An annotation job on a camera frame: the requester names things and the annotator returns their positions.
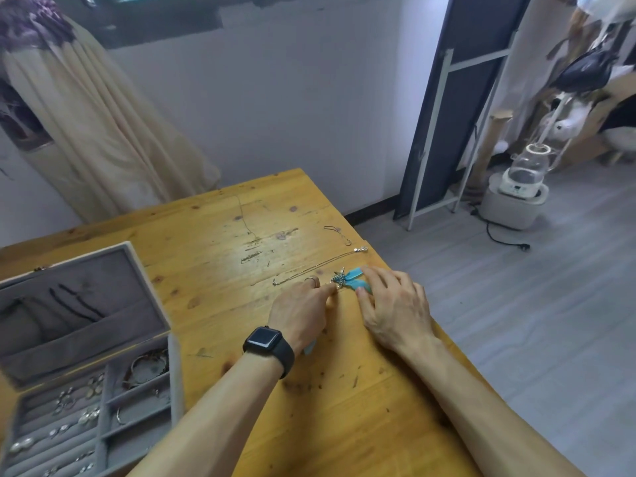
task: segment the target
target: white fabric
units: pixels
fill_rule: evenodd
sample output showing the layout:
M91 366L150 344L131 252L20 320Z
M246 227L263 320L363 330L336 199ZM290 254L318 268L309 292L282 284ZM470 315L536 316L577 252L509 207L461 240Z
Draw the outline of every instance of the white fabric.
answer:
M213 189L218 169L72 24L72 43L4 54L13 87L59 149L29 158L36 169L86 222ZM72 184L92 197L74 197Z

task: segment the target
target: hanging clothes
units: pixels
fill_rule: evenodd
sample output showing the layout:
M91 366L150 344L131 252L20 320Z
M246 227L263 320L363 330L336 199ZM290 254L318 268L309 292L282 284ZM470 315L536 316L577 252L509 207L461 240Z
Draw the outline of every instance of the hanging clothes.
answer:
M52 0L0 1L0 50L58 149L25 157L86 222L216 187L219 170Z

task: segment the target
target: ring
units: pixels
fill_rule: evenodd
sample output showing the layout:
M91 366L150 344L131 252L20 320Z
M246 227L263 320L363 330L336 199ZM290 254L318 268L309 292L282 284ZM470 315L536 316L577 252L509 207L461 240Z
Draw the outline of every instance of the ring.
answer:
M315 277L315 276L309 276L309 278L305 278L305 281L307 281L308 279L313 280L314 281L314 289L315 288L320 288L320 280Z

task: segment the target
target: power cord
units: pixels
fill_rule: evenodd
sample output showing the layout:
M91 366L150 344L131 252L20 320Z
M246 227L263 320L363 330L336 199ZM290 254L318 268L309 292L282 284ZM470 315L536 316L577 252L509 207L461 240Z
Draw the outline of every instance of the power cord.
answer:
M521 244L517 244L517 243L507 243L505 241L500 241L498 239L495 239L494 237L492 237L492 234L490 234L490 224L495 224L495 223L491 223L490 221L484 219L481 214L479 214L479 209L477 209L477 204L473 203L470 204L470 207L473 208L473 210L471 211L471 216L477 216L479 217L484 223L486 223L486 233L488 234L488 237L490 238L491 241L495 241L497 244L503 244L504 246L516 246L517 248L521 249L523 252L528 252L531 247L529 244L526 243L521 243Z

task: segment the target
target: finger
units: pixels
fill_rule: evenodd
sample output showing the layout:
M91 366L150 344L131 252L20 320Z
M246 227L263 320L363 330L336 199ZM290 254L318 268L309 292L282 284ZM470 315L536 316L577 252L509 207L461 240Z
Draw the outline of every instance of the finger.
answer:
M364 288L357 288L355 290L355 295L358 297L358 302L360 302L360 311L362 312L362 319L366 321L370 321L373 319L373 314L375 313L375 308L371 303L371 297L369 293L364 290Z
M393 276L397 278L403 288L408 289L411 292L415 292L415 286L413 286L413 280L408 273L402 271L393 271Z
M336 283L329 283L318 288L318 292L322 297L324 297L324 300L327 301L327 298L334 294L337 289L338 285Z
M318 276L311 275L305 278L303 284L305 284L309 289L320 288L320 278Z
M374 269L378 272L378 274L380 275L380 278L382 278L387 288L396 289L400 287L400 283L398 279L395 277L395 275L393 274L393 272L386 270L384 268L374 268Z
M371 290L374 294L377 294L378 291L386 288L384 282L382 282L380 278L380 275L374 268L370 266L362 266L360 269L362 270L362 274L364 274L369 281L369 285L371 286Z
M425 304L426 293L424 292L424 287L419 283L415 283L414 286L415 286L415 292L417 293L417 297L420 300L420 303Z

